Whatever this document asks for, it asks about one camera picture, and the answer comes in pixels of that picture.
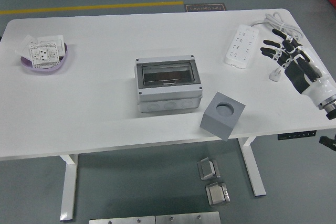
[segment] white cable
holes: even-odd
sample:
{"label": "white cable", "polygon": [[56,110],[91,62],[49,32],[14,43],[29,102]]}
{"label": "white cable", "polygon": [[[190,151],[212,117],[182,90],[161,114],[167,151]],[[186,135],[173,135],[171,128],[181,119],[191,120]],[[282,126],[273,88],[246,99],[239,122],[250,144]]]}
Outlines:
{"label": "white cable", "polygon": [[296,39],[297,42],[299,42],[304,37],[303,33],[300,31],[298,27],[284,23],[280,13],[278,12],[273,13],[273,15],[266,14],[266,18],[264,20],[255,21],[252,24],[250,24],[250,26],[255,26],[259,24],[270,25],[273,28],[293,37],[294,39]]}

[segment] robotic arm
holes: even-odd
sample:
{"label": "robotic arm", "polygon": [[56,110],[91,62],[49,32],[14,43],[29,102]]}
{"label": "robotic arm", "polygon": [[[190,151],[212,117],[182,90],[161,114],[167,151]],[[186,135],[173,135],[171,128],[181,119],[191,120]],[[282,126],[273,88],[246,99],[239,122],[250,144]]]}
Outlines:
{"label": "robotic arm", "polygon": [[293,37],[277,29],[272,32],[283,39],[282,44],[264,40],[264,44],[274,48],[261,47],[261,53],[280,66],[270,74],[269,78],[278,81],[282,71],[300,93],[307,95],[320,110],[327,112],[327,118],[336,118],[336,87],[329,79],[324,66],[315,54],[299,44]]}

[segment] metal bracket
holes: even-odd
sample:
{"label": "metal bracket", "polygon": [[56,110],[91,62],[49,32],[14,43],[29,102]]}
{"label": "metal bracket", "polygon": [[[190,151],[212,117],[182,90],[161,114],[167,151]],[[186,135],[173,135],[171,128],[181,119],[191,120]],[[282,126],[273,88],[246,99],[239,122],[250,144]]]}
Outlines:
{"label": "metal bracket", "polygon": [[220,178],[217,161],[208,157],[197,162],[201,180]]}
{"label": "metal bracket", "polygon": [[230,203],[230,198],[224,183],[219,184],[216,182],[211,185],[207,185],[205,188],[210,206],[214,207],[220,204]]}

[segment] metal plate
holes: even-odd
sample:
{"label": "metal plate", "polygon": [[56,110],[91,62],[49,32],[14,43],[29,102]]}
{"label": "metal plate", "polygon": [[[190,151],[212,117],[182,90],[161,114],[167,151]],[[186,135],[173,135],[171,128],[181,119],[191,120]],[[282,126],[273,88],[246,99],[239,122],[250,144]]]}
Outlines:
{"label": "metal plate", "polygon": [[219,212],[200,212],[183,215],[161,215],[156,224],[221,224]]}
{"label": "metal plate", "polygon": [[155,216],[90,220],[89,224],[155,224]]}

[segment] electrical socket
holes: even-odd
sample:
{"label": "electrical socket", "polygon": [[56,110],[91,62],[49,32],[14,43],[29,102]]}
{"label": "electrical socket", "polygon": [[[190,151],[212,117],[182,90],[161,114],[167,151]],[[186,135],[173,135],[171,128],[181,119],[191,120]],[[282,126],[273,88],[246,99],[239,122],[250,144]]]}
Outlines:
{"label": "electrical socket", "polygon": [[246,68],[253,53],[258,34],[259,30],[254,27],[239,25],[224,62],[233,67]]}

